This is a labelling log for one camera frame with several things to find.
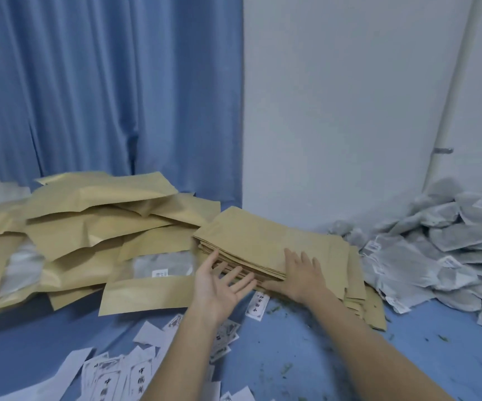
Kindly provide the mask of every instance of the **person's right hand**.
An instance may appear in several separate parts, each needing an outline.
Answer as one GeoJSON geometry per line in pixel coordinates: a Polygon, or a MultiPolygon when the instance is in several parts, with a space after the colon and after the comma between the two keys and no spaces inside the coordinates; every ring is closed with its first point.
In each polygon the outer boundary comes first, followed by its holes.
{"type": "Polygon", "coordinates": [[[310,261],[304,252],[300,257],[289,249],[284,249],[285,272],[284,281],[268,280],[262,283],[267,290],[276,291],[288,296],[293,301],[307,305],[310,294],[319,290],[325,290],[325,278],[321,271],[321,265],[316,258],[310,261]]]}

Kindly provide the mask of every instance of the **blue surface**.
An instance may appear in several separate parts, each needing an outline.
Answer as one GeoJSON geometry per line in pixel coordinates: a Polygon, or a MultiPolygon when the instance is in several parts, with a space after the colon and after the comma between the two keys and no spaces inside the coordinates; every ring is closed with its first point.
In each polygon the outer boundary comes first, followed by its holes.
{"type": "MultiPolygon", "coordinates": [[[[216,363],[214,380],[222,393],[248,385],[257,401],[355,399],[347,374],[331,343],[310,314],[295,304],[271,300],[262,322],[244,318],[246,298],[231,319],[241,322],[240,338],[216,363]],[[291,369],[283,374],[285,365],[291,369]]],[[[52,312],[45,296],[0,315],[0,395],[52,376],[66,355],[94,346],[98,352],[127,354],[142,322],[162,327],[177,312],[159,310],[98,317],[100,293],[52,312]]],[[[482,400],[482,327],[476,315],[431,301],[410,314],[386,309],[382,335],[451,396],[482,400]]],[[[79,396],[75,380],[64,401],[79,396]]]]}

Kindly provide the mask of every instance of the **stack of kraft paper bags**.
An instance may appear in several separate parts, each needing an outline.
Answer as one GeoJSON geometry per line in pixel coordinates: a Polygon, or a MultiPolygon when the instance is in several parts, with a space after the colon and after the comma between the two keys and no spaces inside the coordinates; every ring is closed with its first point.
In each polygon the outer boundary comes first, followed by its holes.
{"type": "Polygon", "coordinates": [[[64,173],[0,204],[0,312],[38,292],[57,310],[103,289],[100,315],[187,307],[194,271],[219,249],[259,282],[285,278],[284,248],[321,262],[327,287],[385,329],[381,299],[364,286],[357,248],[179,193],[159,172],[64,173]]]}

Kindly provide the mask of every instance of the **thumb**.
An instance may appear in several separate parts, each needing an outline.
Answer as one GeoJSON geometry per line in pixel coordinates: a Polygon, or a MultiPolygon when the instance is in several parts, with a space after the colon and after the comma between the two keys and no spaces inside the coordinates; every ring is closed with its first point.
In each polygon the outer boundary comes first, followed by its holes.
{"type": "Polygon", "coordinates": [[[266,290],[276,291],[280,294],[285,294],[283,292],[284,283],[281,281],[267,280],[261,283],[261,286],[266,290]]]}

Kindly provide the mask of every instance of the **pile of brown envelopes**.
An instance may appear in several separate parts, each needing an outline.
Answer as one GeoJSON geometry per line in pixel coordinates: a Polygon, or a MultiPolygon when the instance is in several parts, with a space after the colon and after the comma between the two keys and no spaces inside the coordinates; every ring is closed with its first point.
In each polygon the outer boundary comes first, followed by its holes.
{"type": "MultiPolygon", "coordinates": [[[[169,245],[178,251],[220,213],[219,202],[178,193],[159,172],[65,173],[38,181],[43,186],[29,198],[0,204],[0,289],[5,279],[23,279],[21,270],[10,270],[23,245],[29,243],[42,259],[33,284],[0,295],[0,311],[37,292],[47,292],[54,309],[61,308],[103,288],[123,269],[123,256],[146,252],[148,237],[160,251],[169,245]],[[175,247],[177,239],[183,243],[175,247]]],[[[184,277],[192,285],[192,276],[184,277]]]]}
{"type": "Polygon", "coordinates": [[[284,248],[316,257],[327,288],[348,309],[373,328],[385,330],[382,300],[364,284],[358,248],[338,235],[322,235],[272,222],[231,207],[194,234],[198,249],[205,254],[219,250],[219,258],[231,269],[242,266],[253,272],[258,283],[285,279],[284,248]]]}

